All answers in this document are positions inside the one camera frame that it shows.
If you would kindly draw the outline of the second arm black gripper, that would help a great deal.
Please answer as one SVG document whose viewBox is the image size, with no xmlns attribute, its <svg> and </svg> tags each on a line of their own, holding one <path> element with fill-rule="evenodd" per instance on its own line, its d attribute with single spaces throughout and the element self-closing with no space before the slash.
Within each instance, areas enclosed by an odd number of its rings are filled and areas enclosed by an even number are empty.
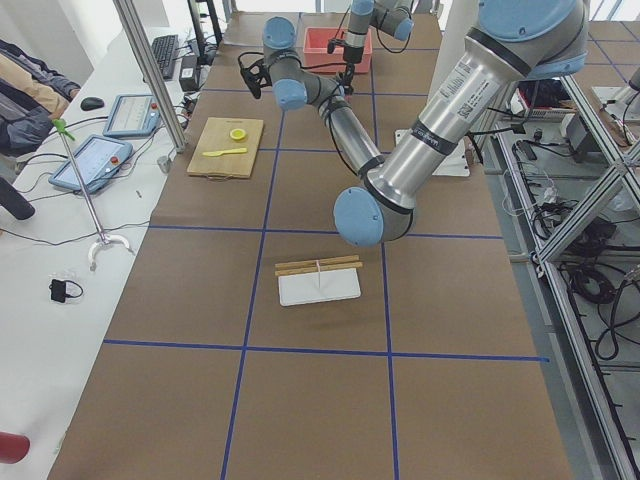
<svg viewBox="0 0 640 480">
<path fill-rule="evenodd" d="M 361 62 L 361 48 L 345 44 L 343 49 L 343 60 L 348 64 L 359 64 Z"/>
</svg>

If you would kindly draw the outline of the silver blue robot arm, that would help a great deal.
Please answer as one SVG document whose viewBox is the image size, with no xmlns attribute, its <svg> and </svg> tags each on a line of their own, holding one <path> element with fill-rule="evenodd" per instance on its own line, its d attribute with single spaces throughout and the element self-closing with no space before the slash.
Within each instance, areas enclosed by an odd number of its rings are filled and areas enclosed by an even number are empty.
<svg viewBox="0 0 640 480">
<path fill-rule="evenodd" d="M 368 136 L 344 89 L 302 69 L 292 22 L 272 17 L 262 41 L 264 65 L 278 106 L 318 110 L 361 184 L 340 193 L 333 216 L 341 237 L 373 246 L 411 228 L 419 189 L 452 154 L 506 85 L 580 70 L 586 58 L 586 1 L 481 1 L 464 37 L 465 51 L 430 95 L 409 131 L 388 156 Z"/>
</svg>

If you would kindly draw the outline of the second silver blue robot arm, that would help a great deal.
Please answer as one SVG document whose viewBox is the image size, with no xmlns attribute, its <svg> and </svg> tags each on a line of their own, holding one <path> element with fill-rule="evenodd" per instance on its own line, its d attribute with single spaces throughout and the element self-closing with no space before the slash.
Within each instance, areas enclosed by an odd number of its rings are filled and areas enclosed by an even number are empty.
<svg viewBox="0 0 640 480">
<path fill-rule="evenodd" d="M 353 0 L 344 35 L 343 60 L 350 64 L 362 61 L 370 27 L 407 42 L 414 27 L 412 5 L 412 1 L 406 0 Z"/>
</svg>

